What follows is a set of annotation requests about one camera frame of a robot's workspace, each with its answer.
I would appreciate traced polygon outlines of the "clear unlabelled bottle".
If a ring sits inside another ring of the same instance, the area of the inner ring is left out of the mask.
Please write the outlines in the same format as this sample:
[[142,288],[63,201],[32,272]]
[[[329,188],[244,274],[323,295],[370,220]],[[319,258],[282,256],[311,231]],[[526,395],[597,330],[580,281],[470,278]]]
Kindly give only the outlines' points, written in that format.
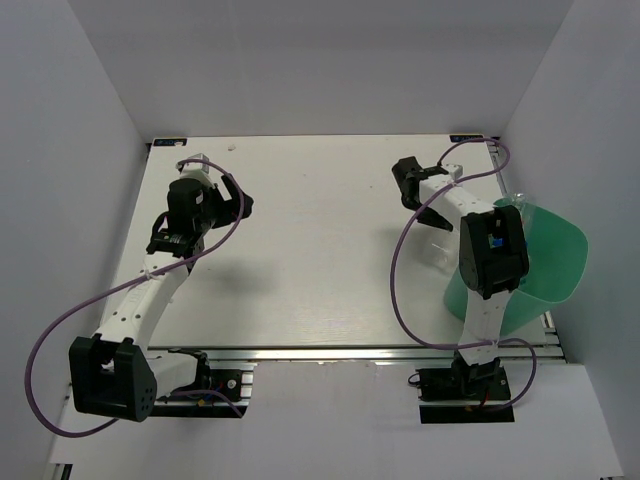
[[425,247],[427,263],[444,272],[453,272],[458,265],[459,237],[455,232],[435,236]]

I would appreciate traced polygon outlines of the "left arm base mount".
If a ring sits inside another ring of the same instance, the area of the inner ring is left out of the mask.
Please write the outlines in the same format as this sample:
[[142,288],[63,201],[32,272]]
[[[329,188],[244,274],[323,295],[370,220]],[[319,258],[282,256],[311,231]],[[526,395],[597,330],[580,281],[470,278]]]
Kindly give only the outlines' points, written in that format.
[[147,362],[157,383],[152,417],[239,419],[248,409],[251,364],[189,349],[155,352]]

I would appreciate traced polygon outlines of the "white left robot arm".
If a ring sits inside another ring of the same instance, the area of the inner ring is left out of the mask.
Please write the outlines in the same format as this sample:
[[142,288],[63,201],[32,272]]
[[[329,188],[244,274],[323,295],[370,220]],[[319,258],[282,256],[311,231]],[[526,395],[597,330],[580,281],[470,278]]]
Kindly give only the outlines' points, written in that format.
[[151,229],[141,283],[127,288],[112,316],[91,337],[76,338],[69,349],[78,412],[141,422],[159,399],[199,399],[209,392],[212,377],[205,353],[182,348],[151,356],[148,347],[170,300],[203,253],[206,234],[251,214],[252,198],[230,176],[222,182],[229,199],[205,175],[170,183],[167,208]]

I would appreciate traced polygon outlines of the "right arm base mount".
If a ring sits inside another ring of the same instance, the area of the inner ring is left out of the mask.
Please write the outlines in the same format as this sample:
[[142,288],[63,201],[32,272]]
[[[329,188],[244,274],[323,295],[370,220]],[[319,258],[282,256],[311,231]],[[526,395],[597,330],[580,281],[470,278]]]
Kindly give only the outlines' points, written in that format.
[[505,369],[500,366],[491,379],[464,386],[451,367],[417,369],[407,383],[418,392],[422,425],[514,423],[511,390]]

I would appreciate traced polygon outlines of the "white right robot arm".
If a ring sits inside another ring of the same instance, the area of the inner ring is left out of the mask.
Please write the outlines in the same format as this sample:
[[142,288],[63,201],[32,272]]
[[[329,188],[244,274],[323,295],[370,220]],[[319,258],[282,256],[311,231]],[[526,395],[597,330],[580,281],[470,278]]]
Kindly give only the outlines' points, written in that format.
[[465,190],[454,165],[423,168],[406,157],[392,174],[414,222],[458,232],[457,271],[467,298],[463,332],[455,345],[432,347],[454,352],[447,384],[459,396],[475,398],[498,378],[506,307],[529,272],[521,215],[514,206],[497,207]]

